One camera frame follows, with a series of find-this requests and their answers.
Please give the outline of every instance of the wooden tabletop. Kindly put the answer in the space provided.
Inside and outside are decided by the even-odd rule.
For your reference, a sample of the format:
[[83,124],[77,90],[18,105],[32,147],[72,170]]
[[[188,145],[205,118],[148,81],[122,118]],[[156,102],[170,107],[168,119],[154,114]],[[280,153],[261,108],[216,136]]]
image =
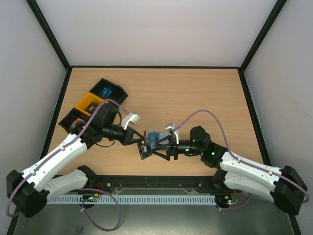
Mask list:
[[[237,70],[74,68],[58,123],[101,78],[128,93],[122,105],[140,115],[140,120],[132,127],[141,134],[145,130],[165,131],[166,124],[178,125],[192,112],[208,109],[221,121],[232,151],[262,163]],[[191,118],[179,130],[180,138],[189,139],[190,129],[198,125],[211,135],[212,141],[225,146],[216,121],[207,113]],[[66,136],[66,131],[57,125],[50,150]],[[109,144],[109,141],[103,140],[101,144]],[[122,146],[119,142],[110,148],[94,145],[71,161],[60,174],[70,173],[81,165],[89,166],[98,175],[200,176],[214,175],[216,171],[205,166],[199,156],[179,156],[177,161],[166,161],[154,155],[141,160],[136,144]]]

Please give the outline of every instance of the gray wall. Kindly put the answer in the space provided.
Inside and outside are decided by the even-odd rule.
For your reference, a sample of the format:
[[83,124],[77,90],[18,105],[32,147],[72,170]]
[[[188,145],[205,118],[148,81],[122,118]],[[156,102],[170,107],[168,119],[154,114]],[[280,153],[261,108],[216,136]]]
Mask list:
[[0,1],[0,234],[6,175],[39,159],[65,69],[24,0]]
[[[287,1],[246,71],[274,165],[291,165],[313,192],[313,1]],[[312,234],[313,201],[297,217]]]
[[276,0],[37,0],[71,65],[240,66]]

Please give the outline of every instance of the black frame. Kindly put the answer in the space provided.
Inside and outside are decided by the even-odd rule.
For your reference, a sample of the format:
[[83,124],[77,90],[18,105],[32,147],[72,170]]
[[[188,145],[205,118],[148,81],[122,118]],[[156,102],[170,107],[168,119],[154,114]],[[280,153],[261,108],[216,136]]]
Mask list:
[[[259,120],[257,118],[257,114],[254,108],[254,104],[252,102],[252,98],[251,98],[251,94],[247,85],[247,81],[245,78],[245,70],[247,69],[249,63],[251,62],[254,54],[256,53],[256,51],[258,50],[259,46],[261,45],[262,41],[264,40],[264,38],[266,37],[268,31],[270,30],[271,26],[273,25],[273,23],[275,22],[276,18],[278,17],[279,13],[281,12],[282,8],[284,7],[285,3],[287,2],[287,0],[277,0],[275,6],[273,7],[270,15],[268,16],[266,22],[264,23],[260,33],[258,34],[257,38],[255,39],[251,49],[249,50],[246,58],[244,59],[242,65],[240,67],[210,67],[210,66],[71,66],[59,43],[57,42],[51,28],[49,27],[42,11],[40,10],[36,0],[26,0],[29,7],[31,8],[31,10],[33,11],[35,17],[37,18],[39,24],[41,25],[43,31],[45,32],[47,38],[49,39],[51,45],[53,46],[56,54],[58,55],[60,61],[62,62],[64,68],[66,69],[66,75],[63,81],[63,85],[61,88],[61,92],[57,101],[57,105],[55,107],[53,116],[52,116],[52,121],[46,136],[46,140],[43,146],[43,150],[41,153],[41,158],[43,156],[45,156],[48,153],[48,149],[51,143],[51,139],[53,136],[53,132],[55,129],[55,126],[57,124],[57,118],[63,103],[63,99],[66,93],[66,89],[67,89],[67,85],[68,85],[68,81],[72,72],[73,68],[143,68],[143,69],[237,69],[238,74],[239,74],[239,78],[243,87],[243,91],[245,94],[245,98],[246,98],[246,103],[249,109],[249,113],[251,116],[251,120],[252,120],[252,124],[253,124],[253,128],[256,134],[256,138],[259,144],[259,148],[260,148],[260,152],[262,155],[262,159],[264,164],[267,165],[271,165],[271,161],[268,155],[268,151],[266,148],[266,144],[262,135],[262,130],[259,124]],[[129,182],[129,180],[131,179],[133,183],[133,187],[136,187],[136,185],[140,185],[142,187],[142,180],[143,177],[142,176],[100,176],[104,182],[108,181],[108,182]],[[146,180],[148,180],[150,183],[155,182],[155,180],[161,180],[161,182],[163,182],[162,184],[166,184],[166,185],[173,185],[173,188],[181,188],[178,187],[178,182],[180,179],[184,179],[185,185],[190,185],[192,187],[197,187],[197,185],[200,185],[203,181],[209,181],[211,179],[210,176],[208,177],[203,177],[203,176],[162,176],[162,177],[144,177]],[[296,221],[296,218],[294,215],[289,215],[290,221],[291,221],[291,225],[293,228],[293,232],[295,235],[300,235],[300,229],[298,226],[298,223]],[[18,216],[13,218],[9,227],[9,230],[7,232],[7,235],[12,235],[14,233],[16,224],[18,221]]]

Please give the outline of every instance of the blue object in bin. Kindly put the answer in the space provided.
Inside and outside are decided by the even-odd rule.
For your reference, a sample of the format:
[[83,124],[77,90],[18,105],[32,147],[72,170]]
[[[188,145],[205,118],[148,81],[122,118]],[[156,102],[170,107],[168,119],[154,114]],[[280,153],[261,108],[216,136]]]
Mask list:
[[112,93],[112,91],[109,88],[104,88],[101,92],[100,92],[100,96],[102,98],[107,98],[110,94]]

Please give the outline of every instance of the purple cable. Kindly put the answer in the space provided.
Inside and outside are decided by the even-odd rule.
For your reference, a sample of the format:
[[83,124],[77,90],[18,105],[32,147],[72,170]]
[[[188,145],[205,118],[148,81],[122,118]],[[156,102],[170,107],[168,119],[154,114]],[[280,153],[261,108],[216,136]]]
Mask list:
[[[65,144],[63,147],[66,148],[68,146],[70,146],[71,144],[73,144],[74,142],[76,142],[80,137],[81,135],[86,131],[87,127],[90,125],[91,121],[93,120],[94,116],[97,114],[97,112],[99,111],[100,107],[106,103],[106,102],[111,102],[113,104],[115,104],[116,106],[118,106],[121,110],[123,110],[126,114],[129,114],[129,112],[124,108],[122,107],[119,103],[117,103],[116,101],[112,100],[112,99],[105,99],[103,100],[99,105],[98,107],[96,108],[96,110],[93,112],[93,114],[91,115],[91,117],[89,118],[89,120],[87,121],[85,127],[82,129],[82,131],[75,137],[75,139],[73,139],[71,142]],[[57,151],[55,151],[54,153],[52,153],[49,157],[47,157],[42,163],[40,163],[35,169],[34,169],[34,172],[37,172],[44,164],[46,164],[51,158],[53,158],[55,155],[57,155],[59,152],[61,152],[62,150],[61,149],[58,149]],[[9,201],[6,205],[6,209],[5,209],[5,213],[8,217],[14,217],[14,216],[17,216],[19,215],[21,212],[17,212],[15,214],[11,214],[10,213],[10,206],[11,206],[11,203],[12,203],[12,200],[14,198],[14,196],[16,195],[17,191],[21,188],[21,186],[32,176],[32,174],[30,173],[29,175],[27,175],[18,185],[17,187],[13,190],[10,198],[9,198]]]
[[96,192],[100,192],[102,194],[105,194],[107,196],[109,196],[110,198],[112,198],[112,200],[116,203],[117,205],[117,209],[118,209],[118,222],[116,224],[116,226],[112,229],[105,229],[105,228],[102,228],[100,227],[99,225],[97,225],[92,219],[91,217],[88,215],[87,211],[85,210],[84,208],[84,203],[86,202],[86,200],[84,200],[82,202],[82,211],[85,213],[85,215],[88,217],[88,219],[90,220],[90,222],[93,224],[93,226],[95,226],[97,229],[101,230],[101,231],[105,231],[105,232],[112,232],[114,230],[117,230],[118,227],[120,226],[120,223],[121,223],[121,220],[122,220],[122,209],[121,209],[121,206],[119,205],[119,203],[117,202],[117,200],[109,193],[107,192],[104,192],[102,190],[99,190],[99,189],[95,189],[95,188],[80,188],[80,189],[77,189],[77,190],[80,190],[80,191],[96,191]]
[[[220,129],[221,129],[221,131],[222,131],[222,135],[223,135],[223,138],[224,138],[224,141],[225,141],[225,144],[226,144],[226,147],[227,147],[227,149],[228,149],[229,154],[230,154],[234,159],[238,160],[238,157],[236,157],[236,156],[232,153],[232,151],[230,150],[230,147],[229,147],[229,144],[228,144],[228,142],[227,142],[226,135],[225,135],[225,131],[224,131],[223,127],[222,127],[221,122],[220,122],[220,121],[218,120],[218,118],[217,118],[211,111],[209,111],[209,110],[200,109],[200,110],[197,110],[197,111],[193,112],[189,117],[187,117],[187,118],[185,119],[185,121],[183,121],[180,125],[178,125],[176,128],[174,128],[174,131],[180,129],[192,116],[194,116],[195,114],[200,113],[200,112],[209,113],[209,114],[215,119],[215,121],[216,121],[216,122],[218,123],[218,125],[220,126]],[[255,169],[257,169],[257,170],[263,171],[263,172],[265,172],[265,173],[269,173],[269,172],[270,172],[270,170],[263,169],[263,168],[261,168],[261,167],[259,167],[259,166],[257,166],[257,165],[253,165],[253,164],[248,163],[248,162],[246,162],[246,161],[240,160],[240,162],[243,163],[243,164],[246,164],[246,165],[248,165],[248,166],[250,166],[250,167],[252,167],[252,168],[255,168]],[[299,186],[298,184],[296,184],[295,182],[291,181],[290,179],[288,179],[287,177],[285,177],[285,176],[283,176],[283,175],[277,174],[277,173],[275,173],[275,172],[272,172],[272,174],[275,175],[275,176],[277,176],[277,177],[279,177],[279,178],[282,178],[283,180],[287,181],[288,183],[292,184],[292,185],[295,186],[297,189],[299,189],[301,192],[303,192],[304,195],[306,196],[306,199],[303,201],[303,203],[307,203],[307,202],[310,200],[310,195],[309,195],[309,193],[306,192],[301,186]]]
[[216,207],[222,211],[231,211],[231,210],[236,210],[236,209],[240,209],[242,207],[244,207],[246,204],[248,204],[248,202],[251,200],[252,198],[252,193],[249,194],[249,197],[246,199],[246,201],[244,203],[242,203],[240,206],[237,207],[233,207],[233,208],[220,208],[219,205],[216,204]]

